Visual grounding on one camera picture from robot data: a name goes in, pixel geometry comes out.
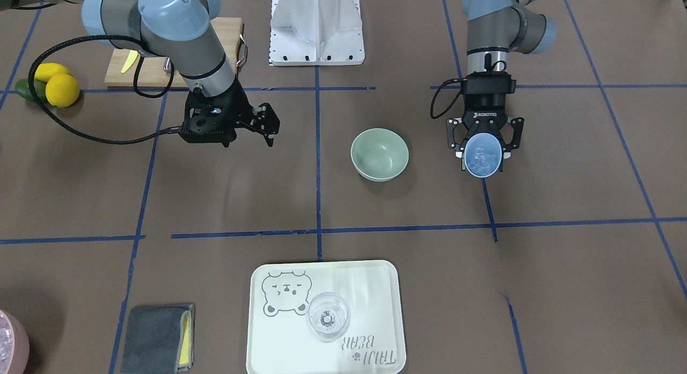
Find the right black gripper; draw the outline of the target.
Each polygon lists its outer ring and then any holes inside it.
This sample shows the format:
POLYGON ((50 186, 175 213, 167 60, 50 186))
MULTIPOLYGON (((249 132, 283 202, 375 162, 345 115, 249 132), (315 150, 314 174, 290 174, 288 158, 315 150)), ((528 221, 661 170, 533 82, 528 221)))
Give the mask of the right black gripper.
POLYGON ((248 119, 248 129, 262 135, 267 146, 272 148, 281 123, 272 105, 265 102, 253 108, 244 90, 238 86, 209 97, 199 89, 191 90, 187 94, 184 120, 178 134, 187 143, 218 143, 227 148, 237 139, 236 129, 241 122, 248 119))

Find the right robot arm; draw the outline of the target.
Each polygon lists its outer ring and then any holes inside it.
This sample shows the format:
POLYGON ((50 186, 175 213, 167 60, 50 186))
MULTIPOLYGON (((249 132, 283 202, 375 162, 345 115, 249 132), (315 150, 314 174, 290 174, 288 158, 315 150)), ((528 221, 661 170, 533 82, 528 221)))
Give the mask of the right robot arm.
POLYGON ((221 10, 221 0, 2 0, 2 10, 37 10, 41 3, 81 5, 81 19, 87 31, 86 36, 61 42, 43 52, 28 73, 32 98, 63 129, 103 144, 130 145, 177 134, 187 143, 219 143, 224 147, 236 139, 237 129, 247 129, 262 135, 267 146, 273 146, 280 120, 270 104, 250 104, 238 80, 236 65, 231 63, 211 26, 211 20, 221 10), (105 41, 116 49, 134 50, 142 58, 168 58, 171 71, 165 89, 171 88, 176 74, 189 88, 182 124, 134 140, 118 141, 84 134, 55 115, 34 88, 38 68, 53 53, 89 41, 105 41))

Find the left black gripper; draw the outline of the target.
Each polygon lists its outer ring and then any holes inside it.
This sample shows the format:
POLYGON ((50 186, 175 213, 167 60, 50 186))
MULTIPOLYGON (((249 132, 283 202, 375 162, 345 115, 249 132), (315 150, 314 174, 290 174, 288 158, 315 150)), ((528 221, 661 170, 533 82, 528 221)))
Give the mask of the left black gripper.
POLYGON ((447 119, 447 142, 455 156, 464 158, 462 142, 468 141, 476 134, 486 133, 501 141, 502 152, 512 152, 521 147, 524 130, 524 118, 509 118, 505 112, 505 95, 465 95, 464 114, 462 118, 447 119), (512 129, 510 142, 506 142, 501 134, 503 126, 512 129))

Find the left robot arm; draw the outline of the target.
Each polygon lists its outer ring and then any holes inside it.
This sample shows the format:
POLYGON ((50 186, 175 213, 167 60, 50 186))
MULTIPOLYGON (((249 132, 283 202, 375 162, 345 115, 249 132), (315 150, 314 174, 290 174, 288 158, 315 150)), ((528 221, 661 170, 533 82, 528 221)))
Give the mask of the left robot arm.
POLYGON ((462 0, 468 21, 467 74, 458 80, 464 112, 447 123, 449 146, 459 158, 466 158, 467 144, 478 134, 493 135, 503 158, 520 147, 524 120, 506 113, 506 97, 516 88, 508 73, 508 56, 541 54, 557 38, 555 20, 528 10, 532 2, 462 0))

